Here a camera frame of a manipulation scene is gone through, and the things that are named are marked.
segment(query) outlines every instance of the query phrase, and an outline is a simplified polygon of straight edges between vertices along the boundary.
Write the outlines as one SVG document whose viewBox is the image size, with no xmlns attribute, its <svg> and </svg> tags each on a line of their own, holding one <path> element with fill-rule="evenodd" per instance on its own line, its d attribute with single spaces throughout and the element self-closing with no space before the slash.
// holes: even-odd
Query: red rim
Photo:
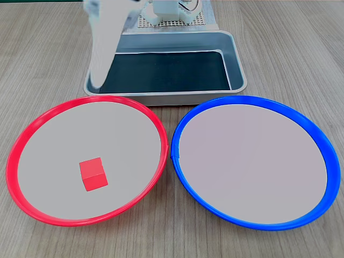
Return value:
<svg viewBox="0 0 344 258">
<path fill-rule="evenodd" d="M 160 135 L 161 140 L 161 154 L 160 154 L 160 160 L 158 168 L 148 184 L 146 188 L 143 190 L 143 192 L 136 196 L 135 199 L 131 200 L 126 205 L 122 206 L 121 208 L 114 210 L 110 213 L 89 218 L 89 219 L 81 219 L 81 220 L 67 220 L 67 219 L 59 219 L 55 217 L 51 217 L 49 215 L 46 215 L 36 208 L 34 208 L 24 197 L 18 182 L 18 165 L 19 165 L 19 159 L 20 156 L 31 138 L 31 136 L 46 122 L 48 122 L 53 117 L 72 109 L 76 106 L 80 106 L 83 104 L 93 103 L 93 102 L 114 102 L 114 103 L 120 103 L 127 106 L 130 106 L 132 108 L 135 108 L 139 111 L 141 111 L 143 114 L 145 114 L 156 126 L 158 133 Z M 107 219 L 113 218 L 124 211 L 130 209 L 133 207 L 136 203 L 141 201 L 154 187 L 154 185 L 158 182 L 160 176 L 162 175 L 162 172 L 165 169 L 166 162 L 167 162 L 167 155 L 168 155 L 168 140 L 167 140 L 167 134 L 166 130 L 164 129 L 161 121 L 159 118 L 146 106 L 133 101 L 128 98 L 124 97 L 116 97 L 116 96 L 90 96 L 90 97 L 83 97 L 74 99 L 72 101 L 65 102 L 61 105 L 58 105 L 49 111 L 42 114 L 40 117 L 38 117 L 34 122 L 32 122 L 19 136 L 17 141 L 15 142 L 6 166 L 6 181 L 8 190 L 14 200 L 14 202 L 21 208 L 26 214 L 28 214 L 30 217 L 55 226 L 67 226 L 67 227 L 73 227 L 73 226 L 84 226 L 84 225 L 91 225 L 95 223 L 99 223 L 102 221 L 105 221 Z"/>
</svg>

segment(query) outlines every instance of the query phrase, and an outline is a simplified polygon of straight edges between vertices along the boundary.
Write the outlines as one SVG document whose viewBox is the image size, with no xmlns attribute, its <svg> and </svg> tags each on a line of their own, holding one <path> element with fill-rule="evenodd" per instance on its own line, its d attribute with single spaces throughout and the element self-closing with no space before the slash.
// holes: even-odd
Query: perforated metal plate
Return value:
<svg viewBox="0 0 344 258">
<path fill-rule="evenodd" d="M 152 25 L 144 17 L 139 16 L 138 18 L 138 28 L 195 26 L 195 25 L 206 25 L 203 11 L 190 24 L 185 24 L 183 21 L 178 20 L 178 21 L 162 21 L 158 25 Z"/>
</svg>

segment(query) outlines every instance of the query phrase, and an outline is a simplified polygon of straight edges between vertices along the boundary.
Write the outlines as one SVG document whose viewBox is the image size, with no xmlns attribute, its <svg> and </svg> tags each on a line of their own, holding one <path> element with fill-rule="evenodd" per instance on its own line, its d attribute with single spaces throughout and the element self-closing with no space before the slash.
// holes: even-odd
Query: red block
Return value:
<svg viewBox="0 0 344 258">
<path fill-rule="evenodd" d="M 80 171 L 86 191 L 92 191 L 108 185 L 102 160 L 99 157 L 81 162 Z"/>
</svg>

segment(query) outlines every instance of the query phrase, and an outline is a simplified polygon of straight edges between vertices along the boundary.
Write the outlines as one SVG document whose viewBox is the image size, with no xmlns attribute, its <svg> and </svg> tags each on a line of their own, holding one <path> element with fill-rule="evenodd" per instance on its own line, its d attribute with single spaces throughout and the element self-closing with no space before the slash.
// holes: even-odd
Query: wood grain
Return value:
<svg viewBox="0 0 344 258">
<path fill-rule="evenodd" d="M 284 103 L 314 121 L 344 160 L 344 2 L 213 1 L 234 35 L 247 76 L 242 93 Z M 97 225 L 39 223 L 6 187 L 9 151 L 24 128 L 62 102 L 85 96 L 91 32 L 81 3 L 0 4 L 0 257 L 340 258 L 344 192 L 315 222 L 260 232 L 225 222 L 185 191 L 169 160 L 134 208 Z M 192 107 L 154 107 L 169 141 Z"/>
</svg>

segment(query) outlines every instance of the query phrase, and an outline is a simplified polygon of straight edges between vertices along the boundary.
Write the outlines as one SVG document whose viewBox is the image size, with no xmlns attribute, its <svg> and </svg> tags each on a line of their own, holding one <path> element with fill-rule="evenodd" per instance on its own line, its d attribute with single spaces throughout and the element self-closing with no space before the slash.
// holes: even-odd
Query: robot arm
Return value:
<svg viewBox="0 0 344 258">
<path fill-rule="evenodd" d="M 110 70 L 117 45 L 128 17 L 139 15 L 145 0 L 84 0 L 92 30 L 90 76 L 99 89 Z"/>
</svg>

